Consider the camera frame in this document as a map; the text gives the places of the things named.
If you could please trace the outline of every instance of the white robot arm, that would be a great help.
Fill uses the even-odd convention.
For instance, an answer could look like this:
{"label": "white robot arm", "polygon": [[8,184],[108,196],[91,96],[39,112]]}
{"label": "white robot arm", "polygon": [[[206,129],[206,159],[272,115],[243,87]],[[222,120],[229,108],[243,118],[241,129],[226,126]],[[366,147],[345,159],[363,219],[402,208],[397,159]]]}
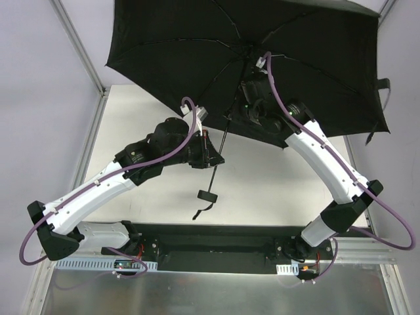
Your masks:
{"label": "white robot arm", "polygon": [[204,169],[224,163],[211,144],[207,130],[202,129],[201,122],[207,112],[198,108],[194,135],[181,151],[160,163],[130,169],[132,165],[172,152],[186,138],[192,126],[193,112],[186,106],[181,110],[183,119],[166,119],[154,133],[126,146],[101,172],[69,194],[45,205],[35,201],[28,206],[34,224],[48,216],[37,231],[50,260],[67,257],[80,247],[114,247],[133,251],[133,248],[138,248],[138,233],[131,222],[106,224],[83,222],[83,219],[112,198],[159,176],[165,166],[188,163],[193,168]]}
{"label": "white robot arm", "polygon": [[[372,203],[373,199],[359,187],[359,184],[375,196],[382,192],[383,187],[378,180],[368,181],[347,163],[328,141],[318,122],[302,102],[290,100],[285,105],[288,112],[288,115],[285,115],[272,93],[267,71],[255,72],[242,81],[241,90],[244,100],[238,113],[242,119],[260,125],[277,140],[283,140],[300,154],[323,180],[333,196],[334,201],[315,220],[293,240],[282,246],[283,254],[290,259],[304,260],[324,240],[337,233],[346,232]],[[309,133],[322,139],[323,144],[298,128],[287,116],[291,116]],[[326,148],[336,153],[337,159]],[[350,178],[341,163],[352,171],[356,181]]]}

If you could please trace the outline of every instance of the black umbrella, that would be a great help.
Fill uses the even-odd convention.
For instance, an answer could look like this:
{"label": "black umbrella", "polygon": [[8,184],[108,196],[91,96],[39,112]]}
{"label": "black umbrella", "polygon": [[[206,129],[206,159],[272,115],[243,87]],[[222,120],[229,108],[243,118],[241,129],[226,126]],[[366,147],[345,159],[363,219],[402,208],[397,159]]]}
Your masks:
{"label": "black umbrella", "polygon": [[190,96],[208,127],[284,147],[241,115],[240,82],[271,51],[282,98],[327,136],[388,131],[377,91],[378,14],[340,0],[115,0],[107,65],[178,114]]}

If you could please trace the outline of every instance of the umbrella strap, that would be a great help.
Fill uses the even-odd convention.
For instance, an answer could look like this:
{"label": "umbrella strap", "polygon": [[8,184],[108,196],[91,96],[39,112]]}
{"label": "umbrella strap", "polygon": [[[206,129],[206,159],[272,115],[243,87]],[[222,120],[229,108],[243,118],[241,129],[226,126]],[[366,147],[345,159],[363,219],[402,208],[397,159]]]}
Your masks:
{"label": "umbrella strap", "polygon": [[[224,132],[223,132],[223,137],[222,137],[222,142],[220,144],[220,148],[219,148],[219,154],[222,154],[223,151],[223,146],[224,146],[224,142],[226,141],[226,136],[228,135],[228,130],[229,130],[229,126],[230,126],[230,120],[228,120],[226,127],[224,128]],[[215,168],[213,169],[213,174],[211,175],[211,180],[210,180],[210,184],[209,184],[209,189],[207,189],[207,192],[210,193],[211,191],[211,187],[213,186],[213,181],[215,180],[215,176],[216,176],[216,172],[217,172],[217,166],[215,166]],[[196,220],[198,218],[198,216],[200,215],[200,213],[202,211],[207,211],[210,210],[211,208],[213,208],[213,205],[215,204],[216,201],[212,202],[207,208],[202,209],[202,210],[197,210],[197,213],[192,217],[192,220]]]}

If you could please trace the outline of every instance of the purple cable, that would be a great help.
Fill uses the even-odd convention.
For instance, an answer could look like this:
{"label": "purple cable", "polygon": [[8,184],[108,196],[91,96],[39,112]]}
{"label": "purple cable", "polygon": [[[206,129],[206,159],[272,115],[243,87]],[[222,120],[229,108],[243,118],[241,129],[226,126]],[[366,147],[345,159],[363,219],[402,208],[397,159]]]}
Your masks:
{"label": "purple cable", "polygon": [[[120,252],[120,251],[118,251],[117,249],[112,248],[112,247],[107,247],[107,249],[109,249],[110,251],[112,251],[112,252],[113,252],[113,253],[115,253],[116,255],[119,255],[119,256],[124,256],[124,257],[126,257],[126,258],[128,258],[128,259],[131,259],[132,261],[135,261],[135,262],[137,262],[137,263],[140,263],[140,264],[144,267],[144,270],[143,270],[142,272],[138,272],[138,273],[136,273],[136,274],[134,274],[134,275],[132,275],[132,276],[125,276],[125,275],[123,275],[123,274],[120,274],[120,275],[119,275],[119,276],[120,276],[120,278],[124,278],[124,279],[137,278],[137,277],[139,277],[139,276],[141,276],[141,275],[145,274],[145,273],[148,271],[147,265],[146,265],[146,264],[145,264],[142,260],[138,259],[137,257],[132,257],[132,256],[129,256],[129,255],[126,255],[126,254],[124,254],[124,253],[122,253],[122,252]],[[112,272],[112,271],[105,271],[105,272],[101,272],[100,274],[97,274],[95,277],[93,277],[93,278],[91,278],[91,279],[87,280],[86,282],[83,282],[83,283],[81,283],[81,284],[77,284],[77,285],[75,285],[75,286],[73,286],[73,287],[60,287],[60,286],[57,284],[57,282],[55,281],[55,278],[54,278],[54,286],[55,286],[57,289],[61,290],[61,291],[70,291],[70,290],[73,290],[73,289],[77,289],[77,288],[79,288],[79,287],[84,287],[85,285],[92,283],[92,282],[93,282],[93,281],[95,281],[96,279],[98,279],[98,278],[100,278],[100,277],[102,277],[102,276],[105,276],[106,274],[113,274],[113,272]]]}
{"label": "purple cable", "polygon": [[331,267],[333,266],[333,264],[335,263],[335,260],[337,259],[337,255],[339,253],[339,242],[337,242],[337,240],[335,238],[332,238],[335,244],[335,252],[334,252],[334,256],[330,262],[330,264],[328,265],[327,268],[325,268],[325,270],[323,272],[320,273],[320,275],[318,277],[316,277],[316,280],[318,280],[319,278],[321,278],[324,274],[326,274],[328,272],[328,270],[331,269]]}
{"label": "purple cable", "polygon": [[[324,141],[320,137],[318,137],[312,131],[307,129],[304,125],[299,123],[292,115],[289,114],[289,111],[287,111],[287,108],[284,106],[284,103],[282,102],[282,100],[281,100],[281,98],[280,98],[280,96],[277,92],[276,85],[274,83],[274,77],[272,75],[271,52],[269,52],[269,51],[266,52],[265,55],[262,57],[262,59],[267,61],[268,81],[270,82],[270,86],[271,86],[273,95],[276,98],[277,103],[279,104],[283,113],[286,115],[287,118],[289,118],[289,120],[292,123],[294,123],[296,126],[298,126],[298,128],[303,130],[306,134],[310,135],[319,144],[324,145]],[[415,244],[416,244],[415,234],[414,234],[413,228],[408,224],[408,222],[406,220],[404,220],[403,217],[401,217],[395,210],[393,210],[385,202],[383,202],[377,196],[372,194],[372,192],[370,190],[368,190],[362,183],[358,182],[358,179],[354,176],[353,172],[343,163],[343,161],[341,161],[341,158],[334,152],[334,150],[332,148],[330,148],[328,145],[325,145],[325,149],[333,156],[333,158],[337,161],[337,163],[345,170],[347,175],[353,180],[353,182],[355,182],[357,184],[357,186],[359,188],[361,188],[370,198],[375,200],[382,208],[387,210],[392,216],[394,216],[394,218],[396,218],[398,221],[401,222],[401,224],[404,226],[404,228],[407,230],[407,232],[409,234],[409,237],[411,239],[411,243],[410,243],[409,246],[396,245],[396,244],[390,243],[389,241],[386,241],[386,240],[376,236],[375,234],[372,234],[368,231],[365,231],[363,229],[360,229],[360,228],[357,228],[357,227],[354,227],[354,226],[350,227],[350,229],[361,232],[361,233],[377,240],[378,242],[384,243],[384,244],[386,244],[388,246],[391,246],[393,248],[396,248],[396,249],[401,249],[403,251],[411,251],[412,249],[414,249]]]}
{"label": "purple cable", "polygon": [[[192,110],[192,126],[186,136],[186,138],[184,139],[184,141],[182,141],[182,143],[173,151],[169,152],[168,154],[165,154],[164,156],[161,156],[157,159],[153,159],[152,161],[147,161],[147,162],[143,162],[143,163],[138,163],[138,164],[134,164],[134,165],[130,165],[127,167],[124,167],[122,169],[118,169],[117,171],[114,171],[110,174],[107,174],[106,176],[101,177],[100,179],[98,179],[99,182],[103,182],[104,180],[107,180],[110,177],[113,177],[117,174],[126,172],[126,171],[130,171],[131,169],[138,169],[141,167],[146,167],[146,166],[150,166],[153,164],[157,164],[160,163],[162,161],[165,161],[166,159],[169,159],[171,157],[173,157],[175,154],[177,154],[178,152],[180,152],[190,141],[190,139],[192,138],[194,131],[196,129],[196,122],[197,122],[197,116],[196,116],[196,105],[194,104],[194,102],[192,101],[191,98],[189,97],[184,97],[181,100],[181,104],[184,105],[185,102],[188,102],[191,110]],[[91,183],[90,185],[84,187],[83,189],[81,189],[80,191],[76,192],[74,195],[70,196],[68,199],[64,200],[61,204],[59,204],[56,207],[56,210],[59,211],[60,209],[62,209],[65,205],[69,204],[70,202],[72,202],[75,198],[79,197],[80,195],[84,194],[85,192],[87,192],[88,190],[92,189],[93,187],[95,187],[96,184],[95,183]],[[20,246],[20,250],[19,250],[19,260],[22,264],[24,264],[25,266],[33,266],[37,263],[40,263],[41,261],[43,261],[44,259],[47,258],[47,256],[43,256],[40,259],[37,259],[36,261],[27,261],[25,260],[24,257],[24,252],[25,252],[25,247],[28,244],[29,239],[31,238],[32,234],[37,230],[37,228],[39,228],[41,226],[41,224],[43,224],[49,217],[51,217],[54,213],[50,212],[47,213],[41,220],[39,220],[38,222],[36,222],[34,224],[34,226],[32,226],[32,228],[30,229],[30,231],[28,232],[28,234],[26,234],[22,245]]]}

